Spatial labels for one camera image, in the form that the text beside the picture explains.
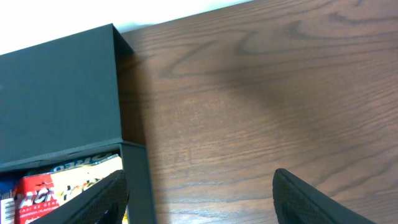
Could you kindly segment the blue Oreo cookie pack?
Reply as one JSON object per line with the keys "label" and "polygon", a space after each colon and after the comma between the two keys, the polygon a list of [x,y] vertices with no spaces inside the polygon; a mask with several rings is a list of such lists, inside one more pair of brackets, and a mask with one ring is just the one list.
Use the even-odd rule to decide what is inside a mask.
{"label": "blue Oreo cookie pack", "polygon": [[28,171],[27,175],[39,175],[39,174],[48,174],[54,172],[60,172],[68,169],[74,169],[82,166],[89,165],[97,165],[103,161],[107,161],[108,159],[119,156],[116,153],[102,153],[95,154],[88,157],[80,157],[78,159],[71,159],[68,161],[59,162],[57,164],[52,164],[48,166],[39,167],[33,170]]}

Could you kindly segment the yellow Hacks candy bag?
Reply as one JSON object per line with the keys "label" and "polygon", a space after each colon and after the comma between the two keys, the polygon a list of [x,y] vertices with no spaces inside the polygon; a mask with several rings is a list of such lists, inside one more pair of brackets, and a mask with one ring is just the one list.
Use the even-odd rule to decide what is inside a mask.
{"label": "yellow Hacks candy bag", "polygon": [[[119,156],[97,165],[82,166],[54,173],[51,178],[54,183],[55,198],[60,206],[65,205],[117,170],[123,170],[122,160]],[[125,211],[122,223],[127,222],[127,211]]]}

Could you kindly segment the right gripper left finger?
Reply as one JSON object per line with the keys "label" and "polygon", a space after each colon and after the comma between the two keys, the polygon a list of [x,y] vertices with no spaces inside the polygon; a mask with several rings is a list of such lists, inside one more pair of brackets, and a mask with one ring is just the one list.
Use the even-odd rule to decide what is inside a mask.
{"label": "right gripper left finger", "polygon": [[117,170],[32,224],[122,224],[128,200],[125,172]]}

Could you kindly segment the dark blue snack bar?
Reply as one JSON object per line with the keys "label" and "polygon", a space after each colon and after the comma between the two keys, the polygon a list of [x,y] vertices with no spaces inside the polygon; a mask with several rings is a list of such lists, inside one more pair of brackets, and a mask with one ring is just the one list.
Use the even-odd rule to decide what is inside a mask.
{"label": "dark blue snack bar", "polygon": [[16,182],[14,179],[1,180],[1,224],[14,224]]}

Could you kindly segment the red Hacks candy bag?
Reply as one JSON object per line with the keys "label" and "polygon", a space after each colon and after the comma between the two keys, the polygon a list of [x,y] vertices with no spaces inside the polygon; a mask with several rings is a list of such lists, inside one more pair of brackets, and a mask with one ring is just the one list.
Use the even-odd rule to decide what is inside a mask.
{"label": "red Hacks candy bag", "polygon": [[59,207],[50,174],[23,177],[16,187],[16,224],[28,224]]}

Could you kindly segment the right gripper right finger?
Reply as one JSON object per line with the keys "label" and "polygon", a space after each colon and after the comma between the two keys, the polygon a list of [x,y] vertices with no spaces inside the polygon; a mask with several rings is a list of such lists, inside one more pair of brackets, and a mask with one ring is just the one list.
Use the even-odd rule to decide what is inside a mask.
{"label": "right gripper right finger", "polygon": [[279,224],[374,224],[286,169],[277,169],[272,195]]}

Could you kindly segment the dark green box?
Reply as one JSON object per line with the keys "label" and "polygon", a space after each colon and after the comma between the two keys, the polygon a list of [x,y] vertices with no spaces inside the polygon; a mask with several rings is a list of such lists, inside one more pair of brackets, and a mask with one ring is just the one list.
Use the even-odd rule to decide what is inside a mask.
{"label": "dark green box", "polygon": [[2,55],[1,180],[16,193],[30,170],[116,153],[127,223],[155,223],[135,60],[112,24]]}

